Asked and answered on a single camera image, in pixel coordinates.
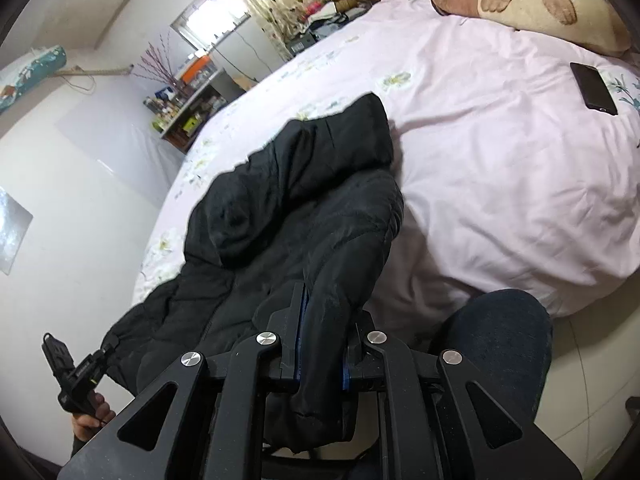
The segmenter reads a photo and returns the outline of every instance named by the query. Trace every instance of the black puffer jacket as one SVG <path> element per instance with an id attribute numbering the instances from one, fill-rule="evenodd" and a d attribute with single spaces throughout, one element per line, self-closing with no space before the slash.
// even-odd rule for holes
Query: black puffer jacket
<path id="1" fill-rule="evenodd" d="M 108 374 L 133 394 L 189 350 L 214 355 L 265 330 L 309 292 L 299 391 L 270 399 L 268 440 L 293 450 L 340 439 L 341 357 L 402 221 L 386 114 L 373 94 L 335 116 L 293 120 L 220 174 L 194 208 L 180 274 L 111 329 Z"/>

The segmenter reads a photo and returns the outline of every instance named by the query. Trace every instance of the dark blue jeans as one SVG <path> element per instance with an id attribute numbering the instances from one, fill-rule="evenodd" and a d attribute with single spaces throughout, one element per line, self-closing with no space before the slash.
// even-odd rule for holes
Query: dark blue jeans
<path id="1" fill-rule="evenodd" d="M 533 420 L 551 362 L 553 326 L 532 295 L 508 288 L 483 294 L 449 317 L 429 353 L 452 348 Z"/>

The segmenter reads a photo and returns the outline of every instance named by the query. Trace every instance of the pink comforter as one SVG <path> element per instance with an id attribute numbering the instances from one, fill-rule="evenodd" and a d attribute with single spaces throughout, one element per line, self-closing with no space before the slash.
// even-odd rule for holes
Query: pink comforter
<path id="1" fill-rule="evenodd" d="M 584 106 L 572 61 L 600 70 L 619 115 Z M 429 0 L 383 0 L 206 124 L 166 198 L 134 302 L 179 270 L 188 216 L 217 174 L 288 119 L 338 112 L 369 91 L 396 137 L 406 203 L 368 304 L 382 330 L 428 336 L 471 295 L 506 287 L 565 316 L 640 265 L 632 69 L 563 40 L 439 16 Z"/>

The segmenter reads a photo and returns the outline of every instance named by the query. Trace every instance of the metal pivot bolt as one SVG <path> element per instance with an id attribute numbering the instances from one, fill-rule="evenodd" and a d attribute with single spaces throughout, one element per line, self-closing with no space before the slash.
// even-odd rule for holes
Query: metal pivot bolt
<path id="1" fill-rule="evenodd" d="M 456 350 L 447 350 L 442 354 L 442 359 L 448 365 L 459 365 L 462 362 L 462 354 Z"/>
<path id="2" fill-rule="evenodd" d="M 261 345 L 270 345 L 276 342 L 276 335 L 273 332 L 262 332 L 259 333 L 255 340 Z"/>
<path id="3" fill-rule="evenodd" d="M 180 362 L 185 366 L 194 366 L 200 362 L 200 354 L 197 352 L 187 352 L 182 356 Z"/>
<path id="4" fill-rule="evenodd" d="M 370 343 L 379 345 L 386 341 L 386 334 L 384 332 L 380 332 L 380 330 L 373 330 L 367 334 L 367 339 Z"/>

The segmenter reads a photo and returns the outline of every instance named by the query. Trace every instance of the hand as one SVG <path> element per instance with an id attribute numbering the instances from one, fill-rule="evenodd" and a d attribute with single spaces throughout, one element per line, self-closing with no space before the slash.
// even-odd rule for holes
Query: hand
<path id="1" fill-rule="evenodd" d="M 90 392 L 88 397 L 89 402 L 95 407 L 95 418 L 85 413 L 71 415 L 71 426 L 74 429 L 74 435 L 82 442 L 88 442 L 98 432 L 98 429 L 103 428 L 107 422 L 116 416 L 101 394 Z"/>

